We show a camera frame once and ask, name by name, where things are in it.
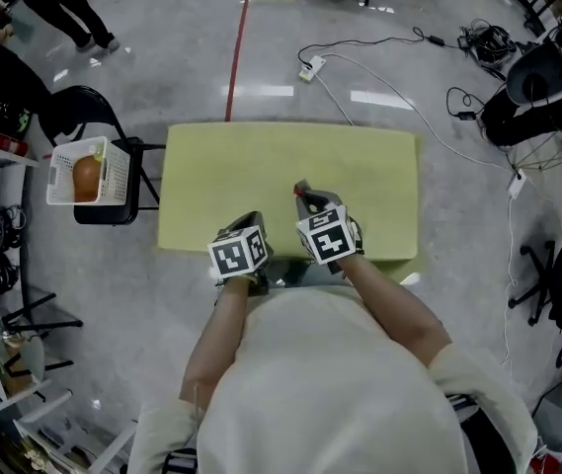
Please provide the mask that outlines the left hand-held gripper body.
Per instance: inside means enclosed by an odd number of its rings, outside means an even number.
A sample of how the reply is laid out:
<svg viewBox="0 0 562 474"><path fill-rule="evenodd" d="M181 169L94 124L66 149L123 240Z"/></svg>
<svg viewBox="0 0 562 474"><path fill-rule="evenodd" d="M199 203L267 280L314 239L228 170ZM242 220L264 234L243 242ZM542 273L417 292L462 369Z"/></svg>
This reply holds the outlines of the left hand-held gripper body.
<svg viewBox="0 0 562 474"><path fill-rule="evenodd" d="M250 294L269 292L266 267L273 252L261 225L224 231L207 249L217 286L225 285L231 278L244 277L250 281Z"/></svg>

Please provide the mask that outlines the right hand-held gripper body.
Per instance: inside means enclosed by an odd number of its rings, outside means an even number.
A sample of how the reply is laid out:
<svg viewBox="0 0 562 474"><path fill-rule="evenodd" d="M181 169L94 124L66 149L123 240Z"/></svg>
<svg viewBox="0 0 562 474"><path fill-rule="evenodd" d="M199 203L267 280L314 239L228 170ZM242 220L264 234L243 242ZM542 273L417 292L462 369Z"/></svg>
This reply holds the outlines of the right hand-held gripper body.
<svg viewBox="0 0 562 474"><path fill-rule="evenodd" d="M341 259L364 254L361 228L345 205L331 203L324 211L297 221L295 227L312 260L332 275L342 271Z"/></svg>

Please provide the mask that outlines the brown wooden bowl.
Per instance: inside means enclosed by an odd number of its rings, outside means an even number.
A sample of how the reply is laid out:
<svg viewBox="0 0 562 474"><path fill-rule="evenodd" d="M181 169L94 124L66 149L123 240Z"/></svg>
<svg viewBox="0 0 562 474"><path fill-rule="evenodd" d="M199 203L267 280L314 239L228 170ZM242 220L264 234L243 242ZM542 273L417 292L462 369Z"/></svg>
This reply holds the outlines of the brown wooden bowl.
<svg viewBox="0 0 562 474"><path fill-rule="evenodd" d="M99 195L102 163L94 155L77 160L72 169L74 201L87 203Z"/></svg>

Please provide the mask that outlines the person's right forearm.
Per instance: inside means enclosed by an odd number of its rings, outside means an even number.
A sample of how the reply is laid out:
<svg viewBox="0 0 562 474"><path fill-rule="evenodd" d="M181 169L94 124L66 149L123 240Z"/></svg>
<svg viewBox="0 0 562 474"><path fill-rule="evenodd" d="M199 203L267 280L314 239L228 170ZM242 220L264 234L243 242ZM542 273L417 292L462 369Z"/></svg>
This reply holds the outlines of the person's right forearm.
<svg viewBox="0 0 562 474"><path fill-rule="evenodd" d="M338 265L386 334L423 365L429 366L451 343L433 311L363 255L350 255L340 259Z"/></svg>

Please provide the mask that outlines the person's left forearm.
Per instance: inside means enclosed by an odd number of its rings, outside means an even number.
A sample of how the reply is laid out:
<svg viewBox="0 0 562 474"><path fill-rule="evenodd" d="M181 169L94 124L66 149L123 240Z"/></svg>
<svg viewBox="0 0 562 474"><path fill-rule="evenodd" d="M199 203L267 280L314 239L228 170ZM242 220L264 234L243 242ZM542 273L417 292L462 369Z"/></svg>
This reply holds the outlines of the person's left forearm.
<svg viewBox="0 0 562 474"><path fill-rule="evenodd" d="M199 415L207 410L219 381L235 361L250 283L242 276L225 283L187 363L179 399L192 404Z"/></svg>

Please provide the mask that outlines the table with yellow-green cloth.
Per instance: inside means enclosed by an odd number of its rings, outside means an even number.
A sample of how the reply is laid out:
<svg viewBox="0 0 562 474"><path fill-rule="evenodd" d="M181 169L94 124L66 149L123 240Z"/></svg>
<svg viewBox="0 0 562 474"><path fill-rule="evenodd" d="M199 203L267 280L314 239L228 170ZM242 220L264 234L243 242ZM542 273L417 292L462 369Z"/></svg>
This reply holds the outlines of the table with yellow-green cloth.
<svg viewBox="0 0 562 474"><path fill-rule="evenodd" d="M280 258L304 259L293 187L338 195L360 225L367 258L402 281L421 273L419 138L307 122L182 123L168 130L157 245L203 253L219 229L253 210Z"/></svg>

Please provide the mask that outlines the person's blue jeans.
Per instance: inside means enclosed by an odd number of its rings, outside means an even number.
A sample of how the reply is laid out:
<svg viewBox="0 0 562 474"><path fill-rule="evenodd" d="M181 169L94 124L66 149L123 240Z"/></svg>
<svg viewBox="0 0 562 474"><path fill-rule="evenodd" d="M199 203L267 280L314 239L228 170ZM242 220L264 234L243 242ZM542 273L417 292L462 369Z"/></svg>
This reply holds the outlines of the person's blue jeans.
<svg viewBox="0 0 562 474"><path fill-rule="evenodd" d="M263 290L303 287L310 265L299 259L272 259L261 273Z"/></svg>

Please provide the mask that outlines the white perforated plastic basket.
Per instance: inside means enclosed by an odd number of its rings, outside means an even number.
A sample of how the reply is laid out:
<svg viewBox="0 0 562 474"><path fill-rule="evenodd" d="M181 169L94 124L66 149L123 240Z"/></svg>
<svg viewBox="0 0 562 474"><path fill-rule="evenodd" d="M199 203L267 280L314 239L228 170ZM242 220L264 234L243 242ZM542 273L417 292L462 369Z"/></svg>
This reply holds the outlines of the white perforated plastic basket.
<svg viewBox="0 0 562 474"><path fill-rule="evenodd" d="M74 201L72 169L75 162L90 156L89 147L103 142L106 144L105 157L101 167L100 190L95 201L77 203ZM58 145L54 148L46 188L46 203L49 205L111 206L126 202L130 155L115 146L105 136L98 136Z"/></svg>

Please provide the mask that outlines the white power strip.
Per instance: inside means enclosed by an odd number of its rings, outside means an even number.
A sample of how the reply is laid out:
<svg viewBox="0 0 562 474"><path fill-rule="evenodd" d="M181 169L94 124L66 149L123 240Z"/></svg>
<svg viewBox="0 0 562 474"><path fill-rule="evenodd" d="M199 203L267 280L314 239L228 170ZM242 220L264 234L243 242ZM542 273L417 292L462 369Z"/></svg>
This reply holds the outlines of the white power strip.
<svg viewBox="0 0 562 474"><path fill-rule="evenodd" d="M511 200L515 200L522 191L524 184L526 183L527 176L522 169L517 169L508 185L508 194Z"/></svg>
<svg viewBox="0 0 562 474"><path fill-rule="evenodd" d="M318 77L320 70L325 64L325 58L320 55L314 55L306 64L301 66L301 69L298 72L298 78L305 83L311 83Z"/></svg>

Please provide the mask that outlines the person's white shirt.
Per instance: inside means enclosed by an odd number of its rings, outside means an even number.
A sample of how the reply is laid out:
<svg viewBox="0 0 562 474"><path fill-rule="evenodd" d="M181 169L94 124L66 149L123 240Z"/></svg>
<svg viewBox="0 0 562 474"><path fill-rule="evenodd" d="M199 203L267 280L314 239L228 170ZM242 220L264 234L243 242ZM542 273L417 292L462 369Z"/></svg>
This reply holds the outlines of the person's white shirt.
<svg viewBox="0 0 562 474"><path fill-rule="evenodd" d="M448 345L423 364L354 291L307 287L255 301L206 407L142 407L128 474L187 447L199 474L524 474L536 443L494 362Z"/></svg>

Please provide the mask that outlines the black folding chair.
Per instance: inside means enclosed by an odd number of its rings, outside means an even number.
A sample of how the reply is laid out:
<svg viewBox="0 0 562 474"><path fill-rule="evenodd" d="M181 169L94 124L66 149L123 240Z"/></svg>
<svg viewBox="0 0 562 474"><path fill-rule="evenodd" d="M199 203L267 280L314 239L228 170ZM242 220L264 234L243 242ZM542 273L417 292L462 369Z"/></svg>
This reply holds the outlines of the black folding chair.
<svg viewBox="0 0 562 474"><path fill-rule="evenodd" d="M144 209L139 204L140 185L145 184L154 203L148 211L159 209L160 197L143 169L146 151L164 150L164 144L150 144L138 137L128 137L112 106L95 89L72 86L51 95L39 116L43 134L53 146L87 138L105 136L130 155L126 202L123 205L73 207L74 219L83 225L128 225Z"/></svg>

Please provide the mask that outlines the red fire extinguisher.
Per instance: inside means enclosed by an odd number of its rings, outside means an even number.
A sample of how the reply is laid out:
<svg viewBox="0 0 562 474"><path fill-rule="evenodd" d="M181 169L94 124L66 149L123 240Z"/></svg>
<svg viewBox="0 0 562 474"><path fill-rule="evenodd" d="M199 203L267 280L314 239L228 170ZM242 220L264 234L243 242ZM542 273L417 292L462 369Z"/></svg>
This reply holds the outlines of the red fire extinguisher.
<svg viewBox="0 0 562 474"><path fill-rule="evenodd" d="M26 157L29 146L23 140L8 136L0 132L0 150L11 153L13 155Z"/></svg>

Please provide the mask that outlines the grey moulded chair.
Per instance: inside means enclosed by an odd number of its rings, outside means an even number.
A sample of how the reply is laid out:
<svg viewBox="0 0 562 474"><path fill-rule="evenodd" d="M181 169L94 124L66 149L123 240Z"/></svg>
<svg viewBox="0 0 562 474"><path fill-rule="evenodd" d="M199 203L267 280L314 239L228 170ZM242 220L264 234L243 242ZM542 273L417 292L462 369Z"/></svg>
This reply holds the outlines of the grey moulded chair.
<svg viewBox="0 0 562 474"><path fill-rule="evenodd" d="M545 42L523 54L509 69L509 99L517 106L542 107L562 99L562 52Z"/></svg>

